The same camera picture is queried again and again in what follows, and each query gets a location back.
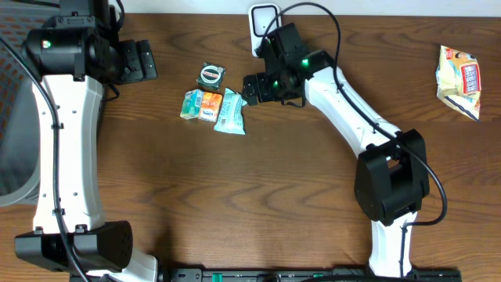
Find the teal Kleenex tissue pack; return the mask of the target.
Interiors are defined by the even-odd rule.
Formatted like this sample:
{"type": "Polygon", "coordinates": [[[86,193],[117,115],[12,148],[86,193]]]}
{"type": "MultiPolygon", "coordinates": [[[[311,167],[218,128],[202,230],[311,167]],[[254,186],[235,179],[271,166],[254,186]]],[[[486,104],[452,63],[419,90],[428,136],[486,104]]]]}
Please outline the teal Kleenex tissue pack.
{"type": "Polygon", "coordinates": [[[180,117],[186,120],[198,118],[200,114],[201,103],[204,97],[204,91],[194,89],[185,94],[180,117]]]}

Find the orange snack pack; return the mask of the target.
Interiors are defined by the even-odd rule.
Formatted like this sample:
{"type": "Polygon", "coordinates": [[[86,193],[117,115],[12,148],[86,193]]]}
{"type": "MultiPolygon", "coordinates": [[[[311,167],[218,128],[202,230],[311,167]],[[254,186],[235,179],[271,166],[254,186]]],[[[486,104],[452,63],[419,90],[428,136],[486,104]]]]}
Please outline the orange snack pack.
{"type": "Polygon", "coordinates": [[[223,96],[218,93],[204,92],[198,118],[204,121],[216,122],[223,96]]]}

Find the green wipes pack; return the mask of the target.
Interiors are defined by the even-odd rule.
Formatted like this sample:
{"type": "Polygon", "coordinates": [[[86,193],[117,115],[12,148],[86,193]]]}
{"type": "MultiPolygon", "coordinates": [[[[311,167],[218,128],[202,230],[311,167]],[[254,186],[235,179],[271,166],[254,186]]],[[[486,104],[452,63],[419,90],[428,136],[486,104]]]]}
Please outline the green wipes pack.
{"type": "Polygon", "coordinates": [[[246,105],[247,102],[238,92],[226,88],[214,130],[244,136],[246,132],[244,130],[242,110],[246,105]]]}

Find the yellow wet wipes pack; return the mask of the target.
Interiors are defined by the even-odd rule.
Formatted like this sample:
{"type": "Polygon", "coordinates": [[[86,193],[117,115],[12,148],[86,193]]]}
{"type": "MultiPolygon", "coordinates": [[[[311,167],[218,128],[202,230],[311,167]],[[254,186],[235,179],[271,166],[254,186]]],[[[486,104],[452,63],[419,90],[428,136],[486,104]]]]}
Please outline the yellow wet wipes pack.
{"type": "Polygon", "coordinates": [[[437,98],[473,121],[480,121],[481,72],[470,53],[442,45],[435,71],[437,98]]]}

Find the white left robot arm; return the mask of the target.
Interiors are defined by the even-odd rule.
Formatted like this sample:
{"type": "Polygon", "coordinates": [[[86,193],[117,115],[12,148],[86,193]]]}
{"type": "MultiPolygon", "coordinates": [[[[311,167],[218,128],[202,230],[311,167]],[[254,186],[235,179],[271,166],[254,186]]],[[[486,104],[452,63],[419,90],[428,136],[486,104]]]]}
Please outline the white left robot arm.
{"type": "Polygon", "coordinates": [[[138,250],[129,222],[108,222],[99,195],[97,135],[106,90],[157,76],[148,41],[121,41],[121,2],[61,1],[28,32],[16,60],[38,109],[39,198],[16,256],[72,281],[162,281],[159,260],[138,250]]]}

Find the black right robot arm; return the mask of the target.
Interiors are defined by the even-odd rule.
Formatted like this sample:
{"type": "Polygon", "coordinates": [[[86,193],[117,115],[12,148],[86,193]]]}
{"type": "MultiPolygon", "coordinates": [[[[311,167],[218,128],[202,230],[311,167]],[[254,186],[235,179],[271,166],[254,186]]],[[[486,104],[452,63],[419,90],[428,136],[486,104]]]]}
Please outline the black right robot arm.
{"type": "Polygon", "coordinates": [[[243,98],[251,106],[299,98],[328,118],[357,158],[355,198],[371,221],[369,268],[378,277],[407,277],[409,232],[430,192],[422,135],[382,118],[349,85],[337,59],[310,50],[294,24],[253,31],[251,43],[265,71],[244,78],[243,98]]]}

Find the white barcode scanner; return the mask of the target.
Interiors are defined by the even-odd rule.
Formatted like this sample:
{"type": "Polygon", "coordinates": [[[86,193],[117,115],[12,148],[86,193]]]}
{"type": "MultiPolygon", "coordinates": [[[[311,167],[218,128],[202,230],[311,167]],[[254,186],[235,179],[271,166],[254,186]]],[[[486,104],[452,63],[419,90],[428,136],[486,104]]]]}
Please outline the white barcode scanner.
{"type": "Polygon", "coordinates": [[[256,50],[261,44],[268,25],[281,12],[280,7],[275,3],[261,3],[251,6],[248,10],[251,52],[254,57],[258,57],[256,50]]]}

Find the grey plastic mesh basket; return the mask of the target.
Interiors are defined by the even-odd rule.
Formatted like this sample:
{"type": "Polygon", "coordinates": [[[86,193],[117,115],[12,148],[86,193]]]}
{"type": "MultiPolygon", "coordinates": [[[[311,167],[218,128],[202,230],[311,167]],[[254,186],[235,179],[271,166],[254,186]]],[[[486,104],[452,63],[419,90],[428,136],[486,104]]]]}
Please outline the grey plastic mesh basket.
{"type": "Polygon", "coordinates": [[[31,79],[6,49],[20,54],[27,32],[44,22],[43,9],[1,2],[1,206],[35,204],[40,177],[39,125],[31,79]]]}

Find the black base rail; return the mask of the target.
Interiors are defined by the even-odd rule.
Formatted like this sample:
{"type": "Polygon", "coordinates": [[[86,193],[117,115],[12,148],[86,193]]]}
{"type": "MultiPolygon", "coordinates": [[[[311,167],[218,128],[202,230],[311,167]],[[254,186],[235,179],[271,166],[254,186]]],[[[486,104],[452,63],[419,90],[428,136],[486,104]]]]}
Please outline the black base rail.
{"type": "Polygon", "coordinates": [[[458,270],[426,269],[411,270],[404,277],[382,277],[368,269],[337,267],[334,269],[162,269],[158,281],[162,282],[333,282],[333,281],[424,281],[462,282],[458,270]]]}

